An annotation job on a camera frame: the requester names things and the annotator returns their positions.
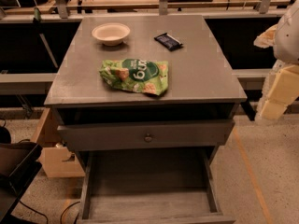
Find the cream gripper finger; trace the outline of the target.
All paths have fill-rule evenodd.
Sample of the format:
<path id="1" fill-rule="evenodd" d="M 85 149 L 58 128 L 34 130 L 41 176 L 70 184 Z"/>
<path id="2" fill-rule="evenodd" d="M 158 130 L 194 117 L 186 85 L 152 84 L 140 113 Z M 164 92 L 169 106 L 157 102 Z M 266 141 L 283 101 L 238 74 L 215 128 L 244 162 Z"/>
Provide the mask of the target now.
<path id="1" fill-rule="evenodd" d="M 287 65 L 271 71 L 265 79 L 257 106 L 257 121 L 278 120 L 299 97 L 299 66 Z"/>
<path id="2" fill-rule="evenodd" d="M 253 45 L 262 49 L 266 49 L 269 47 L 274 46 L 274 41 L 275 41 L 275 33 L 277 30 L 277 25 L 273 25 L 270 28 L 268 28 L 266 31 L 258 35 L 254 42 Z"/>

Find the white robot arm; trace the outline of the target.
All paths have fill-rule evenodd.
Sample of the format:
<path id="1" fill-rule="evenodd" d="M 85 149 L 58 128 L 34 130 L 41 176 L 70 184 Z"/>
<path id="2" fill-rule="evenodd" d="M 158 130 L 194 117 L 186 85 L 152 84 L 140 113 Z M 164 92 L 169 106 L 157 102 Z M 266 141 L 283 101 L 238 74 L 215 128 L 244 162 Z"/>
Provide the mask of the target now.
<path id="1" fill-rule="evenodd" d="M 299 0 L 253 44 L 263 49 L 272 47 L 277 59 L 264 81 L 255 119 L 278 120 L 299 97 Z"/>

